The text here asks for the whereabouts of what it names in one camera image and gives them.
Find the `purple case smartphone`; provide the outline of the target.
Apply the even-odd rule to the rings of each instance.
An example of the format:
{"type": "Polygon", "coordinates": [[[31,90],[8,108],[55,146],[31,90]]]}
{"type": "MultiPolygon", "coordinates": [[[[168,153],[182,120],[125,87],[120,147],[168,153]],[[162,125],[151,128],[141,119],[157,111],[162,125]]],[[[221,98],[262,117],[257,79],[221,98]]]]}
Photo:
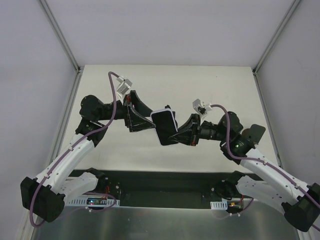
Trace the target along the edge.
{"type": "Polygon", "coordinates": [[[158,140],[162,146],[169,146],[178,144],[178,142],[169,140],[169,137],[178,132],[175,118],[166,117],[164,115],[164,108],[153,111],[150,114],[152,122],[155,124],[155,131],[158,140]]]}

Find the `black phone stand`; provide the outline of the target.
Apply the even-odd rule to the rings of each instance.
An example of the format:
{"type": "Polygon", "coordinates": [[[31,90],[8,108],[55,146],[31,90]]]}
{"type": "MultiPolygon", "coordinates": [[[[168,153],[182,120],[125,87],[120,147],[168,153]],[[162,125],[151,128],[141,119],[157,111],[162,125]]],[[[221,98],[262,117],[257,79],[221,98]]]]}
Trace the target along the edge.
{"type": "Polygon", "coordinates": [[[176,118],[176,112],[171,109],[169,105],[166,105],[163,110],[163,114],[166,118],[176,118]]]}

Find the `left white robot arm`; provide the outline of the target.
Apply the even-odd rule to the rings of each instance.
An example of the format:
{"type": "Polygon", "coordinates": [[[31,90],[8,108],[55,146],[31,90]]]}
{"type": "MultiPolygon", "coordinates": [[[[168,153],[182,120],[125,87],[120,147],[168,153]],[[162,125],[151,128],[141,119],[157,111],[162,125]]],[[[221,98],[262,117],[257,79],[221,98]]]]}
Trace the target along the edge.
{"type": "Polygon", "coordinates": [[[71,181],[67,177],[100,143],[112,121],[124,120],[130,132],[152,129],[151,112],[134,90],[109,104],[94,95],[85,96],[80,103],[81,121],[65,150],[35,178],[26,177],[20,184],[22,205],[29,211],[31,224],[36,225],[34,215],[53,222],[66,204],[87,192],[108,194],[107,178],[100,170],[89,168],[71,181]]]}

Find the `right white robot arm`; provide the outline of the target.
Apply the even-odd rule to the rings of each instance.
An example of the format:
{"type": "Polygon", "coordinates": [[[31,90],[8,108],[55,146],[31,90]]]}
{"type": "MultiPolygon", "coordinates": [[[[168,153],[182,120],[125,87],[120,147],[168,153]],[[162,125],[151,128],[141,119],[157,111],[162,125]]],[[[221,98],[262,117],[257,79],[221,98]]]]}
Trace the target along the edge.
{"type": "Polygon", "coordinates": [[[239,194],[256,199],[284,215],[288,223],[301,232],[314,227],[320,216],[320,186],[309,184],[292,176],[262,154],[252,140],[232,130],[226,111],[218,124],[200,123],[200,116],[192,114],[169,140],[188,146],[196,146],[200,139],[220,142],[223,155],[262,179],[258,182],[248,175],[235,172],[226,180],[225,192],[230,197],[239,194]]]}

